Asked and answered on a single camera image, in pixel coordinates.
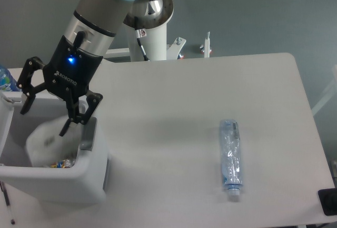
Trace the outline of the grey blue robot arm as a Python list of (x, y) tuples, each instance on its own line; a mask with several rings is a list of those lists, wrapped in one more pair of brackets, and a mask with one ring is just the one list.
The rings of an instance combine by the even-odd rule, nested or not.
[(134, 3), (154, 0), (80, 0), (49, 63), (36, 56), (26, 60), (17, 86), (26, 96), (21, 113), (26, 114), (36, 97), (48, 91), (66, 103), (71, 124), (87, 124), (102, 95), (90, 91), (89, 84), (116, 33)]

